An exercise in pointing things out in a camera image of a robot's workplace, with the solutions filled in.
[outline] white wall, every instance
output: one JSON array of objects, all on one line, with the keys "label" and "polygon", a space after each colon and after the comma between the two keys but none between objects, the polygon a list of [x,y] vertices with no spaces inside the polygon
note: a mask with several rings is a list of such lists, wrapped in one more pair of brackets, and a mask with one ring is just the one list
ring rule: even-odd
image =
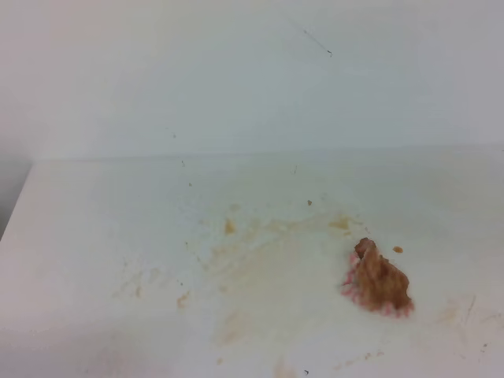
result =
[{"label": "white wall", "polygon": [[499,0],[3,0],[0,158],[504,140],[503,10]]}]

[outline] pink paper liner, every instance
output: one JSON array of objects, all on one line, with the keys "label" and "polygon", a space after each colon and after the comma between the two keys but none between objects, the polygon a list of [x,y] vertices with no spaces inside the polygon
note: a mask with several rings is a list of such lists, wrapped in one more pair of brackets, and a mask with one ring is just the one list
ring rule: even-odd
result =
[{"label": "pink paper liner", "polygon": [[[349,256],[350,270],[346,273],[346,277],[342,283],[340,292],[343,296],[350,298],[350,300],[356,305],[366,307],[366,303],[362,298],[361,291],[355,279],[355,272],[360,262],[361,259],[359,258],[359,256],[355,252],[352,252]],[[404,309],[397,310],[394,308],[392,303],[387,302],[381,309],[377,310],[377,313],[385,317],[400,318],[408,317],[413,310],[413,303],[409,304],[409,306]]]}]

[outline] food crumb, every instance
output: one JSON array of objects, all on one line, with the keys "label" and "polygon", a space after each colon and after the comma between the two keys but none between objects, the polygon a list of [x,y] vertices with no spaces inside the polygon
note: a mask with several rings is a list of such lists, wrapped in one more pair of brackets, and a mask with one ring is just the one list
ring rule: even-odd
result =
[{"label": "food crumb", "polygon": [[226,225],[224,226],[224,233],[226,235],[230,235],[230,234],[234,234],[235,232],[236,232],[236,227],[233,224],[233,222],[231,222],[231,220],[229,220],[229,219],[226,219]]}]

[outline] crumb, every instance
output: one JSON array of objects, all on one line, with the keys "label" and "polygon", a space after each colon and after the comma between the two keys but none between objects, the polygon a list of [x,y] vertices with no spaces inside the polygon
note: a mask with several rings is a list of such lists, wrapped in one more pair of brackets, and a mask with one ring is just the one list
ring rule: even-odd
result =
[{"label": "crumb", "polygon": [[233,224],[233,222],[231,222],[231,220],[229,220],[229,219],[226,219],[226,225],[224,226],[224,234],[230,235],[230,234],[234,234],[235,232],[236,232],[236,227]]},{"label": "crumb", "polygon": [[380,309],[387,302],[395,309],[411,304],[408,277],[380,255],[375,242],[361,239],[355,252],[361,259],[356,271],[357,283],[369,310]]}]

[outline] white tabletop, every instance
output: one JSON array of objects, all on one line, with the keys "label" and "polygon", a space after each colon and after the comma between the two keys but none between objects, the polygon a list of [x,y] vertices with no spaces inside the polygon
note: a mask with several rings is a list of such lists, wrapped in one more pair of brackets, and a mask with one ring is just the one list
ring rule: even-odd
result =
[{"label": "white tabletop", "polygon": [[[501,376],[502,193],[498,147],[39,163],[0,243],[0,375]],[[368,235],[408,319],[338,292]]]}]

